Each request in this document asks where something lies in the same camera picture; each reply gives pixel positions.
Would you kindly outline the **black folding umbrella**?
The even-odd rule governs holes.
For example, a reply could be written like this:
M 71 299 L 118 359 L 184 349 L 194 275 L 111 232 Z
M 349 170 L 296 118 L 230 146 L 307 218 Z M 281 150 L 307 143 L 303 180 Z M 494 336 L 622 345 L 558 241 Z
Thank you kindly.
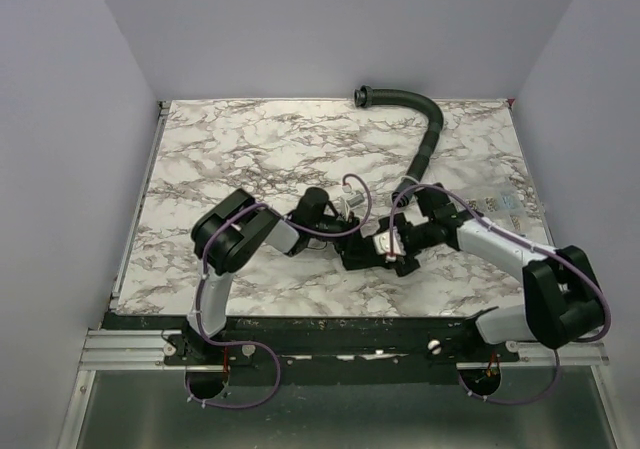
M 380 218 L 378 220 L 378 230 L 373 235 L 388 230 L 389 219 L 389 216 Z M 403 214 L 399 217 L 399 221 L 401 220 L 406 220 Z M 416 259 L 418 253 L 413 256 L 404 256 L 395 262 L 386 262 L 383 256 L 375 252 L 372 240 L 373 235 L 345 237 L 333 243 L 334 249 L 347 271 L 381 267 L 387 270 L 394 270 L 398 277 L 405 277 L 420 267 L 420 263 Z

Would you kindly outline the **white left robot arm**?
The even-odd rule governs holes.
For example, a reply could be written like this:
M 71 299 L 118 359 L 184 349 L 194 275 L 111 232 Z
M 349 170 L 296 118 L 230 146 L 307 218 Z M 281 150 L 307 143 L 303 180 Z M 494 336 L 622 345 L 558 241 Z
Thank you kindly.
M 311 238 L 338 240 L 360 231 L 363 221 L 350 209 L 337 210 L 328 193 L 312 187 L 287 215 L 259 203 L 243 189 L 234 191 L 201 217 L 191 230 L 200 276 L 187 322 L 186 351 L 204 358 L 243 341 L 217 341 L 226 326 L 226 306 L 236 273 L 261 245 L 294 256 Z

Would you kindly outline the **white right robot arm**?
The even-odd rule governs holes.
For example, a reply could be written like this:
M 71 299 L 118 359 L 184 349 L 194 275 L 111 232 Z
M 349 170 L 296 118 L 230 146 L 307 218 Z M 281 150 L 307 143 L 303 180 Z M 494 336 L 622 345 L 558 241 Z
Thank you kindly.
M 475 319 L 485 343 L 536 341 L 558 349 L 608 334 L 611 310 L 583 250 L 538 244 L 503 229 L 438 184 L 407 185 L 394 195 L 390 232 L 398 209 L 412 195 L 418 197 L 422 214 L 441 230 L 445 244 L 492 264 L 523 289 L 521 305 L 493 309 Z

